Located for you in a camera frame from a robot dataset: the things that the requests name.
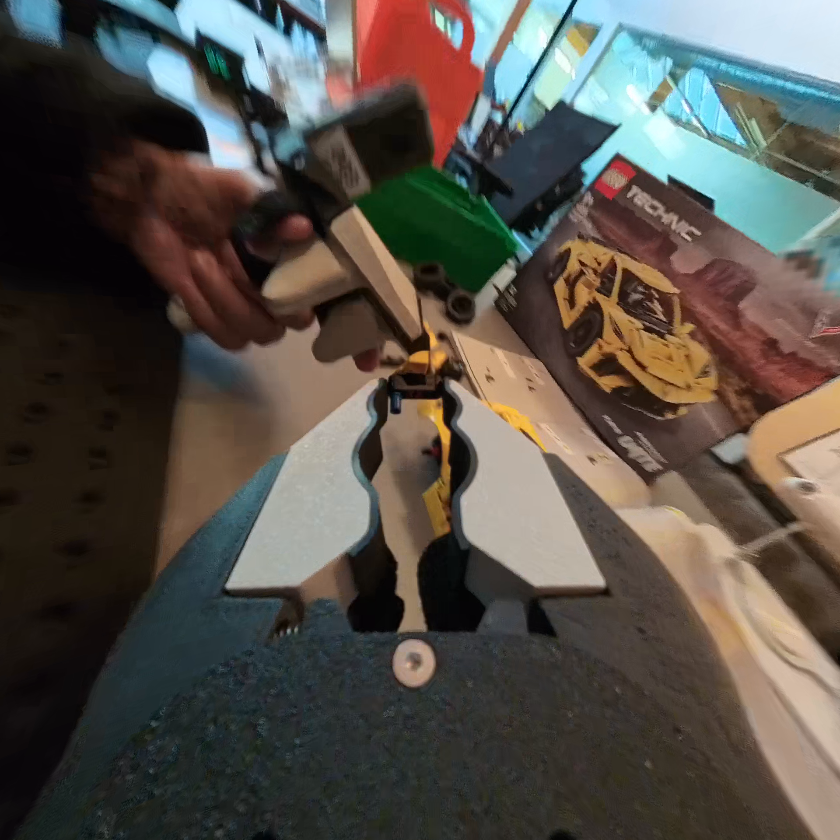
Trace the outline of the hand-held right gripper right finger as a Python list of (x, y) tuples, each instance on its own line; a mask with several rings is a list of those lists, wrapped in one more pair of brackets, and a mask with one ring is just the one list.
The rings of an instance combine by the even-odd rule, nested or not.
[(603, 595), (604, 574), (546, 455), (447, 381), (448, 530), (418, 562), (426, 628), (437, 634), (554, 634), (546, 599)]

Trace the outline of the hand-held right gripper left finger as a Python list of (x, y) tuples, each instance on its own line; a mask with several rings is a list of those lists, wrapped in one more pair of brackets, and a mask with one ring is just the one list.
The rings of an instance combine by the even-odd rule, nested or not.
[(338, 603), (358, 632), (394, 632), (403, 620), (396, 561), (373, 477), (389, 414), (372, 380), (287, 451), (226, 583), (235, 596), (278, 596), (296, 618)]

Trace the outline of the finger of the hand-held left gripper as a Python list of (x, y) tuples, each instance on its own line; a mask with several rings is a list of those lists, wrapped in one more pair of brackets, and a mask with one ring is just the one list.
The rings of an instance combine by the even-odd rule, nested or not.
[(410, 354), (426, 350), (417, 290), (358, 206), (332, 220), (327, 245), (348, 273), (351, 288), (371, 300), (392, 340)]

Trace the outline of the yellow toy brick car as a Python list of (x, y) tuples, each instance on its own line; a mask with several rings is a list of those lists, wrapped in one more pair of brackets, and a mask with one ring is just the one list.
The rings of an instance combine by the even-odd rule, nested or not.
[[(542, 452), (546, 452), (541, 437), (531, 419), (517, 409), (498, 402), (479, 400), (516, 431), (529, 438)], [(432, 524), (435, 537), (440, 538), (451, 528), (452, 479), (449, 465), (451, 432), (445, 424), (444, 407), (441, 399), (422, 400), (417, 405), (417, 414), (432, 422), (437, 430), (433, 443), (423, 452), (436, 458), (439, 475), (423, 493), (423, 500)]]

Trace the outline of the black brick beam piece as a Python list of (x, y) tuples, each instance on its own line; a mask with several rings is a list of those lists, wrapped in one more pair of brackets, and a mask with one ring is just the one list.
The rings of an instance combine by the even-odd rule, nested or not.
[(402, 403), (406, 401), (435, 401), (443, 394), (444, 382), (445, 378), (442, 375), (421, 377), (417, 374), (391, 374), (386, 379), (390, 414), (392, 414), (390, 408), (390, 396), (392, 393), (401, 393), (403, 397)]

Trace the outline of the instruction booklet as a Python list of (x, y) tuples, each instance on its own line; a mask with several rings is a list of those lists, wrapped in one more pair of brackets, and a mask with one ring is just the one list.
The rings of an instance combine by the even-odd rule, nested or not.
[(539, 360), (463, 332), (453, 332), (452, 341), (476, 393), (524, 415), (545, 449), (611, 508), (652, 505), (647, 485), (607, 447)]

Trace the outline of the grey desk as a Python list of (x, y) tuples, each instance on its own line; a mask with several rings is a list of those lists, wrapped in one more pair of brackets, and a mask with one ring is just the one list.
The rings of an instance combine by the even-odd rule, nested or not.
[[(291, 332), (280, 343), (240, 353), (220, 350), (202, 336), (184, 338), (155, 575), (272, 456), (285, 452), (362, 386), (364, 376), (351, 362), (321, 365), (313, 359), (315, 332)], [(558, 420), (556, 431), (571, 451), (552, 438), (546, 446), (612, 508), (671, 506), (733, 539), (751, 539), (764, 530), (755, 501), (739, 503), (734, 519), (723, 521), (683, 476), (670, 474), (647, 486), (618, 457), (601, 455), (605, 446), (585, 431), (581, 415), (557, 388), (534, 404), (542, 419)], [(384, 463), (374, 480), (397, 561), (397, 593), (406, 608), (402, 629), (412, 631), (424, 627), (414, 574), (433, 537), (421, 498), (434, 478), (432, 461), (421, 453), (432, 431), (412, 406), (388, 422)]]

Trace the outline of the person's left hand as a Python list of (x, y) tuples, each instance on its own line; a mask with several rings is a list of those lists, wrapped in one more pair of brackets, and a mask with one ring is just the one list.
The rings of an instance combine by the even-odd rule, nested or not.
[(260, 194), (246, 173), (136, 140), (103, 154), (90, 184), (100, 225), (221, 348), (267, 346), (314, 322), (310, 310), (272, 314), (235, 253), (235, 223)]

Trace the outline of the green storage bin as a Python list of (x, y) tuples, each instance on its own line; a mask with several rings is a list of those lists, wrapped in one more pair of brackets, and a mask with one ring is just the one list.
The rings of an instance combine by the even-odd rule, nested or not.
[(518, 252), (518, 241), (483, 196), (425, 166), (357, 200), (382, 242), (411, 265), (435, 262), (458, 287), (478, 292)]

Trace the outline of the black floor lamp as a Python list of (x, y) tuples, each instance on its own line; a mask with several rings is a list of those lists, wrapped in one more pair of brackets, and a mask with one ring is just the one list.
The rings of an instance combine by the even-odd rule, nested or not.
[(493, 54), (494, 93), (501, 105), (500, 130), (514, 120), (526, 91), (567, 25), (576, 1), (517, 2)]

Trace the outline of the black device green display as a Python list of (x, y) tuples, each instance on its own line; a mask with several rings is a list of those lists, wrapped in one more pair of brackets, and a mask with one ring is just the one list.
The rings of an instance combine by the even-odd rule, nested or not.
[(195, 48), (198, 63), (214, 82), (236, 90), (246, 87), (245, 59), (240, 54), (199, 29), (195, 32)]

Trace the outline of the toy car box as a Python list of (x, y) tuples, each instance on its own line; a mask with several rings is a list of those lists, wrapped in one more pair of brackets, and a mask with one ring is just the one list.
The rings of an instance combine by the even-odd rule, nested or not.
[(775, 255), (615, 154), (496, 306), (646, 481), (838, 376), (838, 243)]

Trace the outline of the perforated grey panel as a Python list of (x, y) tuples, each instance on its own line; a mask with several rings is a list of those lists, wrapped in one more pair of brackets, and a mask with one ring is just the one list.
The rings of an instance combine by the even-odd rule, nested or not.
[(157, 301), (2, 280), (2, 800), (63, 753), (151, 581), (182, 342)]

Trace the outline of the white sign stand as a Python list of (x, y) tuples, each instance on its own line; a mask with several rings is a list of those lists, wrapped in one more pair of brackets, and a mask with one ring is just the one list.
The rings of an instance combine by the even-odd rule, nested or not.
[(839, 838), (839, 672), (722, 530), (672, 507), (618, 515), (699, 613), (764, 757), (815, 838)]

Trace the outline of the wooden sign board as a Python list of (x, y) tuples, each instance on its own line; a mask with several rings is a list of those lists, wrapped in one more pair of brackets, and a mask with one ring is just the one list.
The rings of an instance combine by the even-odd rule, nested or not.
[(748, 462), (771, 494), (813, 531), (838, 533), (839, 380), (764, 415)]

